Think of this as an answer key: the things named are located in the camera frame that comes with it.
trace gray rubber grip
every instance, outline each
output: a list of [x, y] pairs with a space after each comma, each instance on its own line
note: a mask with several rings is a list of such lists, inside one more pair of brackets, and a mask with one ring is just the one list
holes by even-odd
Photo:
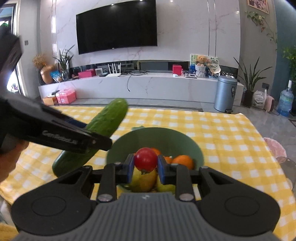
[[272, 232], [235, 237], [211, 227], [193, 203], [170, 193], [123, 193], [117, 201], [99, 204], [77, 229], [57, 236], [21, 232], [15, 241], [279, 241]]

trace yellow fruit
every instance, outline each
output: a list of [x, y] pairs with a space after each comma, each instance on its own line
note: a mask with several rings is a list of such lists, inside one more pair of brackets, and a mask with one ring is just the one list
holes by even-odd
[[137, 168], [133, 169], [133, 177], [129, 187], [132, 192], [150, 192], [156, 182], [157, 172], [142, 174]]
[[173, 194], [175, 194], [176, 191], [176, 186], [175, 185], [163, 185], [160, 182], [159, 176], [157, 176], [157, 181], [156, 181], [156, 188], [158, 192], [172, 192]]

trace picture frame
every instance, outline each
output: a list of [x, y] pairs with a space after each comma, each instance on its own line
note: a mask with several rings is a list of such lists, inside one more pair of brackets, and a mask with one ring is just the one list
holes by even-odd
[[269, 14], [267, 0], [247, 0], [248, 5]]

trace green plant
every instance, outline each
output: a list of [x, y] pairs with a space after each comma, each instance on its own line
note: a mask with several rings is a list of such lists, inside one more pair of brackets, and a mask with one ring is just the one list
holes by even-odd
[[283, 58], [290, 60], [290, 79], [296, 83], [296, 45], [283, 48]]
[[240, 78], [242, 78], [244, 80], [244, 82], [246, 83], [246, 88], [247, 88], [247, 91], [250, 91], [250, 92], [253, 92], [254, 90], [254, 87], [255, 87], [255, 84], [259, 81], [259, 80], [262, 80], [262, 79], [266, 79], [266, 77], [260, 77], [260, 74], [265, 71], [265, 70], [268, 70], [270, 68], [272, 68], [272, 66], [264, 69], [264, 70], [258, 70], [257, 72], [256, 71], [256, 67], [257, 67], [257, 64], [259, 62], [259, 59], [260, 57], [257, 59], [257, 62], [254, 66], [254, 70], [252, 72], [251, 70], [251, 64], [250, 64], [250, 71], [249, 71], [249, 76], [248, 76], [248, 72], [247, 72], [247, 69], [246, 69], [246, 66], [244, 65], [244, 62], [242, 61], [243, 65], [244, 65], [244, 69], [242, 68], [241, 64], [235, 59], [235, 61], [238, 63], [239, 65], [239, 68], [242, 70], [242, 72], [244, 73], [244, 78], [239, 76]]
[[54, 59], [56, 59], [59, 64], [61, 65], [62, 70], [66, 70], [67, 69], [67, 65], [68, 63], [70, 63], [71, 59], [73, 58], [74, 55], [70, 56], [68, 55], [69, 51], [74, 47], [75, 45], [73, 45], [71, 48], [67, 49], [63, 49], [63, 51], [61, 52], [61, 50], [59, 51], [59, 58], [57, 57], [53, 57]]
[[264, 24], [266, 24], [269, 30], [269, 33], [267, 33], [266, 36], [270, 38], [270, 41], [273, 41], [275, 44], [277, 44], [277, 33], [274, 33], [271, 30], [270, 26], [266, 22], [265, 17], [262, 15], [259, 15], [257, 12], [246, 11], [246, 13], [247, 13], [247, 18], [250, 18], [256, 26], [261, 27], [261, 33], [266, 29], [266, 27], [264, 26]]

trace pink box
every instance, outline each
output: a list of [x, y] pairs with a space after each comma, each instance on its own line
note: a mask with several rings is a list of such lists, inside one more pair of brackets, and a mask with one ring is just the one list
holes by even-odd
[[59, 104], [70, 104], [76, 100], [75, 90], [66, 89], [56, 93], [57, 101]]
[[178, 64], [173, 64], [173, 74], [181, 75], [182, 66]]
[[93, 77], [96, 76], [96, 70], [95, 69], [88, 69], [86, 71], [83, 72], [79, 72], [78, 76], [80, 78], [88, 78], [88, 77]]

